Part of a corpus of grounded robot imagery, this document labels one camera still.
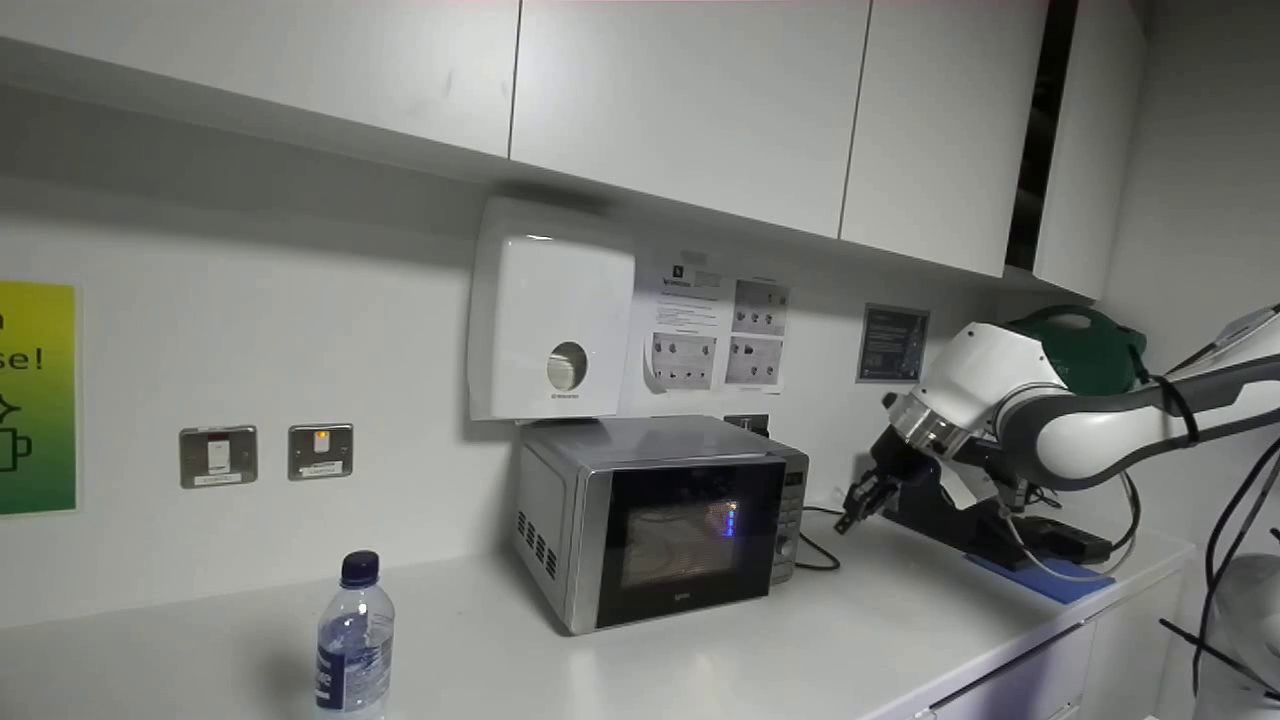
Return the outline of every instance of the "electrical outlet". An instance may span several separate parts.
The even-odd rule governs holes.
[[[354,428],[350,424],[295,424],[287,428],[287,481],[350,477]]]
[[[255,481],[255,428],[183,428],[179,430],[179,484],[229,487]]]
[[[724,424],[766,434],[766,414],[724,414]]]
[[[724,383],[777,383],[785,376],[785,339],[730,336]]]
[[[730,331],[785,336],[789,289],[738,279],[730,293]]]
[[[647,388],[713,388],[716,336],[653,331]]]

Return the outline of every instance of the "white cabinet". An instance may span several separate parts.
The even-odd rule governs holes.
[[[1087,630],[1073,627],[932,705],[932,720],[1066,720],[1082,705]]]
[[[524,0],[510,161],[836,237],[866,0]]]
[[[1165,710],[1181,640],[1160,627],[1160,616],[1185,616],[1185,581],[1185,572],[1170,572],[1087,623],[1082,720]]]
[[[507,150],[515,0],[2,0],[0,35]]]
[[[872,7],[845,238],[1003,273],[1043,0]]]
[[[1037,276],[1103,294],[1144,97],[1144,26],[1133,2],[1079,0]]]

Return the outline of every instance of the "light switch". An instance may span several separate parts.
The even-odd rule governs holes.
[[[295,424],[287,428],[287,481],[350,477],[354,428],[350,424]]]
[[[183,428],[179,430],[179,484],[223,487],[255,481],[255,428]]]

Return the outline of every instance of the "green sign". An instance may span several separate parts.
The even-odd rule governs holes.
[[[75,506],[75,293],[0,285],[0,516]]]

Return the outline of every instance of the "kitchen counter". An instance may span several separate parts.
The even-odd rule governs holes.
[[[882,521],[817,540],[845,572],[766,599],[560,635],[502,557],[390,567],[390,720],[857,720],[946,688],[1118,604],[1188,560],[1138,535],[1111,589],[1066,608]],[[333,582],[0,630],[0,720],[302,720]]]

